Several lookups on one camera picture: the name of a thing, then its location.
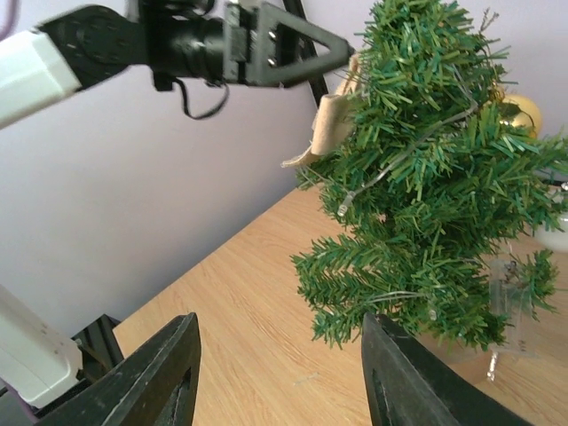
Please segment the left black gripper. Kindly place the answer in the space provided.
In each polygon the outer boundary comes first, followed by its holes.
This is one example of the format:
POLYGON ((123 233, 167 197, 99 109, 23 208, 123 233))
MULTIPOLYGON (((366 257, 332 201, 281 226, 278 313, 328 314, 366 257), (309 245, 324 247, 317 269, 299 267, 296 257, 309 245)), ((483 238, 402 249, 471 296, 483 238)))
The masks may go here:
POLYGON ((252 16, 250 59, 245 67, 228 59, 225 22, 210 17, 213 1, 150 3, 150 68, 157 91, 172 91, 181 78, 212 85, 244 84, 291 88, 346 66, 349 42, 268 2, 252 16))

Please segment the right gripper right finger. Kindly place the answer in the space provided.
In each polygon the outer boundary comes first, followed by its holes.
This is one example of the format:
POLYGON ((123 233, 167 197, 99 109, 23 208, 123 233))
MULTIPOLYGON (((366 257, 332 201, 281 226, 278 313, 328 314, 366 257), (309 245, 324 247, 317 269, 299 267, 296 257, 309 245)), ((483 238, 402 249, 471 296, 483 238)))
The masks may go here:
POLYGON ((366 313, 361 358, 373 425, 527 425, 385 315, 366 313))

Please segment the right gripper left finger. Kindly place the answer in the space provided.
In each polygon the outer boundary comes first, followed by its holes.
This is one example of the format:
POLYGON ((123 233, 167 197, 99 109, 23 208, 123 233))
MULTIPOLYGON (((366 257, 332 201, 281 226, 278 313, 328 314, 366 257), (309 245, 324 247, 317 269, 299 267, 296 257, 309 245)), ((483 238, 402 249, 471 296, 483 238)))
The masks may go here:
POLYGON ((201 365, 194 312, 178 315, 40 425, 191 425, 201 365))

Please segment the burlap bow ornament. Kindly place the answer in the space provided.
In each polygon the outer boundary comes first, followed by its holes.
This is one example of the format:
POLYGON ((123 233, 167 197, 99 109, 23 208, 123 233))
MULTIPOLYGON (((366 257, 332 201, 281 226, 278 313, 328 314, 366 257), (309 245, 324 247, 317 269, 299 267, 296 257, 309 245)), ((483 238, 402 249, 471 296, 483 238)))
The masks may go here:
POLYGON ((360 94, 359 74, 359 55, 355 53, 350 58, 346 76, 335 92, 320 99, 312 123, 312 139, 309 146, 301 154, 284 161, 280 165, 282 168, 308 166, 336 150, 348 138, 353 128, 351 108, 355 96, 360 94))

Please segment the clear battery box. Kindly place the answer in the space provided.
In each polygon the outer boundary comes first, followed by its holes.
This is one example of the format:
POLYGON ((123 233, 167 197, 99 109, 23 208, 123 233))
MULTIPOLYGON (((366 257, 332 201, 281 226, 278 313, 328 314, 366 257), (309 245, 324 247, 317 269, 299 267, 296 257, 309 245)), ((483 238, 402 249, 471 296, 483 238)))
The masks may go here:
POLYGON ((535 358, 536 350, 532 294, 517 261, 497 258, 490 263, 489 294, 493 314, 506 320, 503 342, 491 346, 486 377, 493 382, 501 354, 535 358))

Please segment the small green christmas tree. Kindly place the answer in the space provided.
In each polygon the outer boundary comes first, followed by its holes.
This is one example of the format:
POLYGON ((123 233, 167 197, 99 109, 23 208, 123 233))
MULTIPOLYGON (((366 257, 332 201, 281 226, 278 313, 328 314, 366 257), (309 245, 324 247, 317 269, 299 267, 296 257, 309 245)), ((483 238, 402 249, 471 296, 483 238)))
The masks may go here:
POLYGON ((543 170, 567 168, 567 138, 508 121, 505 51, 456 2, 381 1, 364 31, 349 96, 352 128, 299 175, 344 228, 293 256, 313 333, 338 345, 366 314, 411 335, 486 350, 509 318, 491 306, 501 244, 566 210, 543 170))

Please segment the white ball ornament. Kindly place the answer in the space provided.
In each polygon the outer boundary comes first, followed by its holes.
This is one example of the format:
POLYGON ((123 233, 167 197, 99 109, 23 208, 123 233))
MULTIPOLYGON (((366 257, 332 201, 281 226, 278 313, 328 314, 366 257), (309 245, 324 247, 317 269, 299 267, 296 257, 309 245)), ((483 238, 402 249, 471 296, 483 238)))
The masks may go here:
MULTIPOLYGON (((549 191, 554 202, 567 201, 567 183, 561 182, 555 189, 549 191)), ((545 248, 559 253, 566 253, 567 242, 567 209, 558 218, 559 228, 547 228, 540 226, 535 232, 534 237, 545 248)))

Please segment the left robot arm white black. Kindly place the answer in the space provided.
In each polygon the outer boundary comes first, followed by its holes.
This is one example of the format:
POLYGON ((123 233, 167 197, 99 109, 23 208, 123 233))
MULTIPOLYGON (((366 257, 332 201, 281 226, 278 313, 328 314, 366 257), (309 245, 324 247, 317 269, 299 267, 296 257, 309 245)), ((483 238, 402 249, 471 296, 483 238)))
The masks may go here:
POLYGON ((353 54, 291 2, 35 1, 1 31, 1 381, 33 414, 129 313, 292 186, 312 88, 353 54))

